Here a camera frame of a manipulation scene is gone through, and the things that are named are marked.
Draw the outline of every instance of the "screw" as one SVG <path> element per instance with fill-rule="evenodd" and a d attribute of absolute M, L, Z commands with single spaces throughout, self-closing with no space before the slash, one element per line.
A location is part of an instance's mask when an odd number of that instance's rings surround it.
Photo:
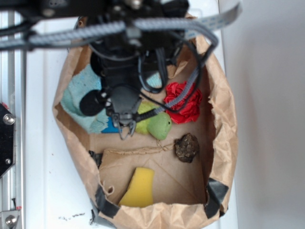
<path fill-rule="evenodd" d="M 46 16 L 47 18 L 49 18 L 49 17 L 52 17 L 52 16 L 55 14 L 55 11 L 52 10 L 52 9 L 44 9 L 44 10 L 42 11 L 42 14 L 43 14 L 44 16 Z"/>
<path fill-rule="evenodd" d="M 15 122 L 15 117 L 14 117 L 12 114 L 6 114 L 6 115 L 3 117 L 3 122 L 4 122 L 6 125 L 13 125 L 14 122 Z"/>
<path fill-rule="evenodd" d="M 11 229 L 16 225 L 17 219 L 14 216 L 7 216 L 5 219 L 5 223 Z"/>
<path fill-rule="evenodd" d="M 139 42 L 138 39 L 130 39 L 129 44 L 134 45 L 136 47 L 141 47 L 142 46 L 141 42 Z"/>
<path fill-rule="evenodd" d="M 115 11 L 121 11 L 121 7 L 120 6 L 114 6 L 113 8 Z"/>
<path fill-rule="evenodd" d="M 11 163 L 11 160 L 8 158 L 8 159 L 5 160 L 5 163 L 6 163 L 7 165 L 9 165 L 9 164 Z"/>
<path fill-rule="evenodd" d="M 131 1 L 131 8 L 134 10 L 138 10 L 142 6 L 142 0 L 132 0 Z"/>

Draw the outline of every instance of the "blue object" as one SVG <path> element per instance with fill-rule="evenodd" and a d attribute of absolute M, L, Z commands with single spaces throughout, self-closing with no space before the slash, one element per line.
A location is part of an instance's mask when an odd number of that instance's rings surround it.
<path fill-rule="evenodd" d="M 80 110 L 81 99 L 91 90 L 101 90 L 101 79 L 94 73 L 88 64 L 79 74 L 72 77 L 63 93 L 61 105 L 75 122 L 90 133 L 118 133 L 119 130 L 112 124 L 111 118 L 103 109 L 96 116 L 84 116 Z"/>

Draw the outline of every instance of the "red flower toy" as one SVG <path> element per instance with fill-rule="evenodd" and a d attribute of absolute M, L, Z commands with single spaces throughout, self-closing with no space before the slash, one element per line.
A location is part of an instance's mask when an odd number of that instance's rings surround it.
<path fill-rule="evenodd" d="M 164 102 L 168 103 L 174 98 L 176 98 L 178 95 L 180 95 L 183 89 L 185 88 L 185 85 L 186 82 L 184 83 L 174 82 L 167 85 L 165 88 L 167 96 L 165 97 Z M 193 90 L 193 87 L 194 85 L 192 85 L 187 95 L 178 104 L 172 107 L 173 110 L 178 110 L 183 106 L 183 104 L 185 103 L 185 99 L 189 96 L 189 94 Z M 201 101 L 202 101 L 202 93 L 199 89 L 197 89 L 195 93 L 192 95 L 192 97 L 189 99 L 189 101 L 187 102 L 184 109 L 181 110 L 179 113 L 172 113 L 169 111 L 166 112 L 169 114 L 169 116 L 171 117 L 174 123 L 180 124 L 180 123 L 188 123 L 190 121 L 195 122 L 197 121 L 200 114 L 199 105 Z"/>

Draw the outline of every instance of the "crumpled paper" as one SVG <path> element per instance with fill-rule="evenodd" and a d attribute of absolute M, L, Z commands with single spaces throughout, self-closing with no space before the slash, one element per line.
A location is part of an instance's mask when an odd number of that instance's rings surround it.
<path fill-rule="evenodd" d="M 205 52 L 208 44 L 203 37 L 194 42 L 199 53 Z M 220 208 L 226 212 L 238 140 L 234 97 L 216 57 L 212 55 L 203 69 L 200 85 L 203 100 L 196 123 L 173 125 L 163 141 L 137 133 L 122 141 L 118 134 L 87 134 L 60 105 L 63 91 L 71 78 L 87 65 L 90 54 L 87 46 L 71 49 L 62 69 L 53 107 L 57 124 L 89 197 L 95 203 L 96 190 L 102 186 L 107 199 L 117 204 L 136 166 L 152 167 L 156 171 L 155 204 L 145 208 L 122 206 L 113 218 L 102 213 L 100 216 L 122 229 L 200 229 L 219 219 L 219 212 L 209 219 L 205 214 L 204 206 L 209 200 L 205 187 L 209 177 L 229 187 Z M 169 83 L 182 83 L 196 67 L 196 61 L 186 48 L 183 48 L 178 63 L 181 64 L 169 71 Z M 150 96 L 161 101 L 165 94 Z M 196 135 L 200 144 L 200 153 L 190 164 L 180 162 L 172 150 L 174 139 L 186 133 Z M 88 150 L 104 153 L 100 170 Z"/>

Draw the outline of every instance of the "green plush toy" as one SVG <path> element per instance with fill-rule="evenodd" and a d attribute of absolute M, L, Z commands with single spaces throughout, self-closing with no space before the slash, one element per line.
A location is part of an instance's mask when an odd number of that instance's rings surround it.
<path fill-rule="evenodd" d="M 143 114 L 154 108 L 156 108 L 155 104 L 143 101 L 139 106 L 138 113 Z M 164 140 L 167 137 L 168 132 L 171 130 L 171 127 L 171 117 L 165 112 L 160 112 L 154 117 L 137 123 L 135 131 L 143 135 L 151 134 L 158 140 Z"/>

